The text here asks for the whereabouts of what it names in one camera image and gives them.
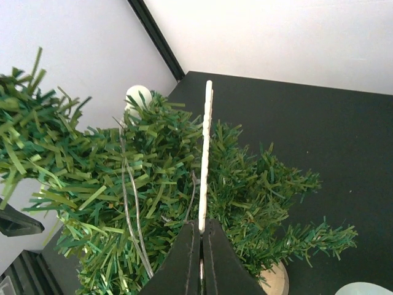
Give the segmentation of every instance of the black tabletop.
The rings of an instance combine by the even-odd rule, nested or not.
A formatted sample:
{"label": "black tabletop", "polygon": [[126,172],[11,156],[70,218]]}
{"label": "black tabletop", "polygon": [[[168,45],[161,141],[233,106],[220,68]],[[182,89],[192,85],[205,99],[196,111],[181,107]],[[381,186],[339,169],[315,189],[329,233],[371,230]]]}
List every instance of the black tabletop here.
{"label": "black tabletop", "polygon": [[357,248],[341,261],[317,254],[287,266],[290,294],[330,295],[367,281],[393,290],[393,96],[189,72],[169,96],[203,113],[213,81],[213,119],[243,125],[288,166],[321,174],[322,189],[290,210],[289,222],[356,226]]}

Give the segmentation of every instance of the green artificial foliage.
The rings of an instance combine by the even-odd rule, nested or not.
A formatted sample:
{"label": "green artificial foliage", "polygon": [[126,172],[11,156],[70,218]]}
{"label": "green artificial foliage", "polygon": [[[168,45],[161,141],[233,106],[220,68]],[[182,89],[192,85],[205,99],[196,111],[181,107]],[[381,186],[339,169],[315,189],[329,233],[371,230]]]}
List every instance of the green artificial foliage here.
{"label": "green artificial foliage", "polygon": [[[0,174],[3,208],[24,178],[45,184],[26,211],[56,210],[64,229],[65,255],[80,259],[78,294],[137,294],[149,280],[131,241],[122,192],[122,161],[135,178],[141,228],[153,271],[163,263],[190,205],[193,178],[200,174],[201,119],[152,92],[140,119],[125,114],[124,142],[118,128],[77,130],[82,103],[61,91],[41,93],[45,71],[0,77]],[[268,150],[251,155],[238,144],[239,127],[213,126],[208,176],[208,217],[222,224],[245,268],[261,270],[293,256],[318,251],[338,259],[355,246],[353,226],[283,226],[293,196],[320,188],[318,174],[288,168]],[[136,230],[133,186],[126,173],[131,221]],[[189,219],[198,217],[198,188]],[[277,231],[283,231],[278,238]]]}

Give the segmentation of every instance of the black strip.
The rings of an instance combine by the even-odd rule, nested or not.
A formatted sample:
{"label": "black strip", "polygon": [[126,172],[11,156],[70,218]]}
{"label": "black strip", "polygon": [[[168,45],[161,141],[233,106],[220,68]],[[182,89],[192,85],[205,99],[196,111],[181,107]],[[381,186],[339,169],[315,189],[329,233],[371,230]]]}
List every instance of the black strip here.
{"label": "black strip", "polygon": [[143,0],[127,1],[135,11],[135,14],[138,16],[142,25],[145,27],[147,34],[150,36],[158,52],[161,54],[169,70],[172,72],[172,75],[178,82],[180,82],[185,76],[183,69],[165,40],[164,35],[162,35],[145,2]]}

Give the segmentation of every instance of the white rod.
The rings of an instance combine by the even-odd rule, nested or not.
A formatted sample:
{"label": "white rod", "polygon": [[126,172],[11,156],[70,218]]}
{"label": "white rod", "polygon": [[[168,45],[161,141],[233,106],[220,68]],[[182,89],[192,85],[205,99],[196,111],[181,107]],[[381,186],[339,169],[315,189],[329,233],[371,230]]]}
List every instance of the white rod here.
{"label": "white rod", "polygon": [[206,96],[204,101],[204,116],[203,116],[203,152],[202,152],[202,166],[201,166],[201,191],[199,199],[199,223],[198,228],[200,234],[203,234],[205,228],[206,210],[208,206],[208,167],[209,167],[209,144],[210,144],[210,124],[213,104],[213,88],[212,82],[206,83]]}

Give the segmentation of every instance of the round wooden disc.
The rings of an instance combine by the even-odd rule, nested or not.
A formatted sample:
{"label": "round wooden disc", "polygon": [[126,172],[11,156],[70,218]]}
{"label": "round wooden disc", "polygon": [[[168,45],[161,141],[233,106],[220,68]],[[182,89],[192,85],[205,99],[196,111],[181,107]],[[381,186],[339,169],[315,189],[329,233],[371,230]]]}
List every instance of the round wooden disc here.
{"label": "round wooden disc", "polygon": [[289,278],[284,264],[280,262],[274,265],[270,270],[264,270],[260,273],[261,277],[266,279],[266,284],[260,282],[261,287],[267,295],[288,295],[289,293]]}

